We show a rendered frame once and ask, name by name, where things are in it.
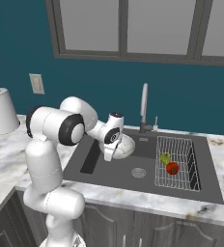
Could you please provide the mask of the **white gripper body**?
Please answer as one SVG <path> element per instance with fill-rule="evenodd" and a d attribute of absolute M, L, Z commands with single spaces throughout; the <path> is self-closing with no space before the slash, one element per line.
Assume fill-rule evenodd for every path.
<path fill-rule="evenodd" d="M 118 147 L 119 142 L 115 141 L 112 144 L 105 144 L 103 146 L 103 154 L 104 154 L 104 160 L 110 162 L 112 160 L 112 157 L 114 155 L 114 152 L 116 148 Z"/>

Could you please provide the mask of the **white marbled bowl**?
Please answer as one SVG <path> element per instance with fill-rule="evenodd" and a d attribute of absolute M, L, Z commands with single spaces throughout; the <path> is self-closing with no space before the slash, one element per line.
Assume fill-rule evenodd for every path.
<path fill-rule="evenodd" d="M 116 148 L 113 154 L 113 158 L 114 159 L 127 158 L 134 152 L 134 149 L 135 149 L 134 140 L 131 137 L 124 134 L 122 137 L 122 142 L 118 145 L 118 147 Z"/>

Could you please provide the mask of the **grey framed window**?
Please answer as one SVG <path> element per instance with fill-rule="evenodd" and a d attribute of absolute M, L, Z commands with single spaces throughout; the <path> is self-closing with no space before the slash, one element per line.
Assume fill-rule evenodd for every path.
<path fill-rule="evenodd" d="M 224 67 L 224 0 L 45 0 L 54 56 Z"/>

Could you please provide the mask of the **red tomato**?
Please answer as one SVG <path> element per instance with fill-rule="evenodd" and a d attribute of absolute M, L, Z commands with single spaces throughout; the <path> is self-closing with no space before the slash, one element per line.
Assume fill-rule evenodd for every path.
<path fill-rule="evenodd" d="M 166 165 L 166 172 L 169 174 L 169 175 L 176 175 L 178 172 L 179 172 L 179 169 L 180 169 L 180 166 L 178 163 L 176 162 L 169 162 L 167 165 Z"/>

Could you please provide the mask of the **round silver sink drain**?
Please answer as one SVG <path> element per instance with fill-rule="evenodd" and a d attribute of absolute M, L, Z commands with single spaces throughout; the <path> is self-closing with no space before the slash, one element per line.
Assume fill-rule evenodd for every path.
<path fill-rule="evenodd" d="M 131 174 L 135 177 L 135 178 L 143 178 L 146 175 L 146 171 L 142 168 L 134 168 L 131 171 Z"/>

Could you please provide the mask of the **white paper towel roll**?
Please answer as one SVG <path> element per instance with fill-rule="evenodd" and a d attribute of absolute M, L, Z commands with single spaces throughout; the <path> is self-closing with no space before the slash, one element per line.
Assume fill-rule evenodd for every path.
<path fill-rule="evenodd" d="M 6 88 L 0 88 L 0 135 L 11 133 L 19 126 L 11 95 Z"/>

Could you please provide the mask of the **grey cupboard door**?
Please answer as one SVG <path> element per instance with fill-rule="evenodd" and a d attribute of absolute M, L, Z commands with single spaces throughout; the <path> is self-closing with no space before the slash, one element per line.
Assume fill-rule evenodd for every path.
<path fill-rule="evenodd" d="M 126 247 L 132 245 L 134 212 L 113 206 L 86 204 L 82 215 L 73 223 L 87 247 Z"/>
<path fill-rule="evenodd" d="M 224 226 L 145 212 L 134 215 L 133 247 L 224 247 Z"/>

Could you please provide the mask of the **dark grey sink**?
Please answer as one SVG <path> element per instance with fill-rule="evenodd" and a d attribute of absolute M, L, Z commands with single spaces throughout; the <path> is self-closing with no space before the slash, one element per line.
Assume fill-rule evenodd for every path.
<path fill-rule="evenodd" d="M 124 134 L 134 140 L 135 150 L 127 158 L 112 159 L 110 162 L 103 159 L 98 141 L 85 136 L 64 170 L 64 179 L 198 202 L 218 205 L 224 203 L 205 137 L 163 132 L 141 134 L 136 129 L 126 129 Z M 154 184 L 158 136 L 186 138 L 193 142 L 201 185 L 200 191 L 160 187 Z M 143 178 L 135 178 L 131 174 L 134 168 L 144 169 L 146 175 Z"/>

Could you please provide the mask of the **grey tap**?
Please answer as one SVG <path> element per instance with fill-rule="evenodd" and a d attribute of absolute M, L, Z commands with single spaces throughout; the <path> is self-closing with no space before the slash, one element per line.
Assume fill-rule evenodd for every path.
<path fill-rule="evenodd" d="M 143 85 L 142 97 L 141 97 L 141 122 L 140 122 L 140 132 L 145 133 L 147 131 L 152 131 L 153 127 L 151 125 L 147 125 L 147 100 L 148 100 L 148 84 L 145 83 Z"/>

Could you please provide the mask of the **grey corner cupboard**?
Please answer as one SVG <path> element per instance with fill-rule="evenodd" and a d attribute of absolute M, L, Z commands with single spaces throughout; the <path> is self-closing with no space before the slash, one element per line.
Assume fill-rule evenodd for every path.
<path fill-rule="evenodd" d="M 0 210 L 0 247 L 37 247 L 16 192 Z"/>

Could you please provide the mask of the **white wall socket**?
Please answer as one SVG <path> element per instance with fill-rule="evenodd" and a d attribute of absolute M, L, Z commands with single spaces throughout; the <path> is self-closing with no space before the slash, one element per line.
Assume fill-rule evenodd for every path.
<path fill-rule="evenodd" d="M 29 77 L 30 77 L 33 93 L 43 95 L 44 88 L 42 83 L 42 76 L 40 74 L 30 73 Z"/>

